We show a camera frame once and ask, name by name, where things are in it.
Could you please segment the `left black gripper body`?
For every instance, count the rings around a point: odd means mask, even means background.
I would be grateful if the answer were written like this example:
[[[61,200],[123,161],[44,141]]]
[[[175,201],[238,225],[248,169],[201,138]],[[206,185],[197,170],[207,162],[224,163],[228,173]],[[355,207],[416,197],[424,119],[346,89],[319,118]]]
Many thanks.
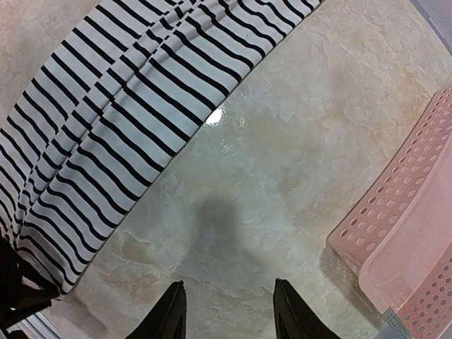
[[[52,305],[57,287],[1,239],[1,331]]]

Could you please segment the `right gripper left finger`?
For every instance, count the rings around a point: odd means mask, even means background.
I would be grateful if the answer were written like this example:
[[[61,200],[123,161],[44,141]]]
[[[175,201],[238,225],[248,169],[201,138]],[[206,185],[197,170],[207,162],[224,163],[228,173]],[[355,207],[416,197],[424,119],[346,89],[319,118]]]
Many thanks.
[[[186,290],[173,282],[126,339],[183,339],[186,337]]]

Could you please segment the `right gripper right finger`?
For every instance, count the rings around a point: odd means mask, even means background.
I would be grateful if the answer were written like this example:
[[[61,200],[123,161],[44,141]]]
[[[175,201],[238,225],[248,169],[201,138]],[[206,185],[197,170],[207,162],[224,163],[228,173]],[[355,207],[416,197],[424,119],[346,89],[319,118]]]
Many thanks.
[[[288,280],[275,280],[273,313],[277,339],[340,338],[311,310]]]

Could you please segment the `black white striped garment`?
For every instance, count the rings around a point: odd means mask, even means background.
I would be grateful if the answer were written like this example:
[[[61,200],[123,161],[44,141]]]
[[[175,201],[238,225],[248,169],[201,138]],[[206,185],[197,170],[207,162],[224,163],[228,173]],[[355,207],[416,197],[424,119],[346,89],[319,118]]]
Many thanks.
[[[1,127],[1,234],[58,296],[317,1],[102,1]]]

